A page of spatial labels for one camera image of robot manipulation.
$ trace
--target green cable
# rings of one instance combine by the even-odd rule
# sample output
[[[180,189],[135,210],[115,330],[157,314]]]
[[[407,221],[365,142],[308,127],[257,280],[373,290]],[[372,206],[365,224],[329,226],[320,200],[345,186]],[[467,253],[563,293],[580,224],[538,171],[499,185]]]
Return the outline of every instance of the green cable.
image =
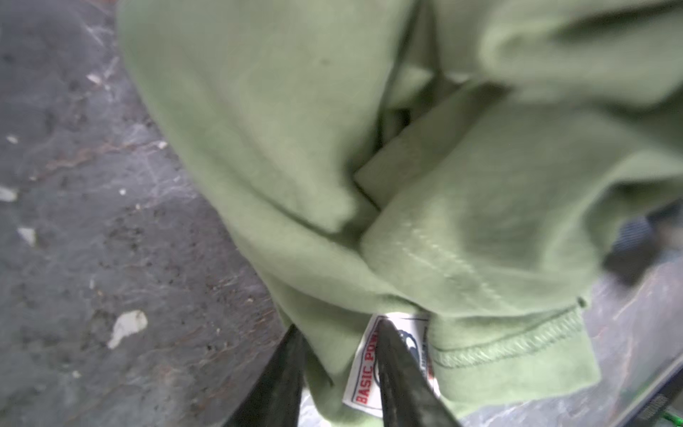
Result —
[[[678,417],[672,413],[664,412],[662,418],[672,422],[673,425],[676,427],[683,427],[683,418]]]

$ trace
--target garment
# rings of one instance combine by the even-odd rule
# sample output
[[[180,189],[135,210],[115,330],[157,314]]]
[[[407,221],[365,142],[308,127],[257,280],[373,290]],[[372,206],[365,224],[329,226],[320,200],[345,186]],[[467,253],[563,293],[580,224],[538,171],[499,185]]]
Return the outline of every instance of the garment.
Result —
[[[334,424],[370,315],[432,314],[457,415],[599,371],[619,226],[681,193],[683,9],[635,0],[128,0],[128,71]]]

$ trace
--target white patch on marble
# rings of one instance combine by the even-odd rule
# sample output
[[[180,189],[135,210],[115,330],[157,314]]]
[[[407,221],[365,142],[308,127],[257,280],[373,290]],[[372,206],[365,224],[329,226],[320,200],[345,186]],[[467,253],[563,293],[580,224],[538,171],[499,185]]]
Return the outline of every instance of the white patch on marble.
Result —
[[[38,238],[36,237],[36,231],[33,228],[19,227],[16,229],[16,232],[18,232],[19,236],[21,236],[21,238],[31,247],[36,245]]]
[[[88,74],[85,76],[85,78],[90,80],[92,83],[95,83],[97,86],[102,85],[102,77],[98,76],[97,74]]]
[[[18,195],[17,190],[0,185],[0,202],[14,202]]]
[[[121,340],[125,337],[138,333],[147,327],[147,316],[141,310],[133,310],[125,312],[116,319],[114,329],[111,333],[111,339],[107,343],[107,347],[111,350],[121,344]]]

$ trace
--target clothing label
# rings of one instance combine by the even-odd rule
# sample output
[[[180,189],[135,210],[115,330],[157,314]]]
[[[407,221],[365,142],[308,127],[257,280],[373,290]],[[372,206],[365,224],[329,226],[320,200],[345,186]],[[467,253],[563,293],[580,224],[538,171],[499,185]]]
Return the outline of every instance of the clothing label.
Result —
[[[363,339],[356,350],[343,401],[352,408],[379,418],[382,417],[382,395],[375,348],[378,335],[377,325],[382,319],[393,323],[403,338],[408,352],[415,358],[422,374],[432,386],[434,394],[436,397],[440,396],[432,362],[427,353],[429,316],[405,313],[375,314],[367,324]]]

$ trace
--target stitching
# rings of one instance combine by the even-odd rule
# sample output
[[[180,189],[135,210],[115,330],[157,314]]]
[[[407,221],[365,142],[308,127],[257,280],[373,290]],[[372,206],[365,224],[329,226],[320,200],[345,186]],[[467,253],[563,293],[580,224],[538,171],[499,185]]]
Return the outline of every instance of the stitching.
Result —
[[[537,353],[582,330],[583,319],[579,309],[573,307],[520,335],[488,344],[458,350],[440,350],[430,345],[430,356],[434,363],[444,368],[467,368]]]
[[[454,279],[455,279],[455,278],[452,277],[447,271],[442,270],[441,268],[435,266],[434,264],[432,264],[431,262],[427,261],[426,259],[424,259],[424,258],[422,258],[422,257],[420,257],[420,256],[418,256],[418,255],[416,255],[415,253],[411,252],[410,249],[408,249],[407,247],[401,245],[401,243],[398,242],[397,240],[395,240],[394,243],[395,243],[396,246],[398,246],[398,247],[399,247],[407,256],[409,256],[410,258],[412,258],[412,259],[414,259],[415,261],[419,262],[420,264],[426,265],[427,267],[429,267],[430,269],[436,271],[437,273],[440,273],[445,279],[448,279],[448,280],[454,280]],[[464,297],[465,301],[466,301],[470,306],[476,307],[476,308],[478,308],[478,309],[486,309],[485,307],[481,307],[479,304],[477,304],[476,302],[474,302],[474,300],[472,299],[472,297],[469,296],[468,292],[463,292],[463,293],[462,293],[462,296]]]
[[[463,260],[461,257],[457,256],[454,252],[449,251],[448,249],[445,249],[433,241],[431,241],[423,232],[420,231],[420,229],[412,223],[410,220],[406,220],[404,222],[404,226],[408,227],[410,231],[420,240],[422,240],[423,243],[425,243],[428,247],[432,248],[435,250],[439,255],[445,256],[446,258],[449,258],[451,261],[454,261],[460,268],[465,272],[468,273],[474,280],[478,281],[479,284],[482,287],[482,290],[486,295],[488,295],[489,298],[495,300],[498,304],[507,307],[509,309],[513,309],[515,312],[519,312],[518,308],[510,305],[508,302],[501,297],[498,292],[494,291],[491,285],[474,269],[474,267]]]

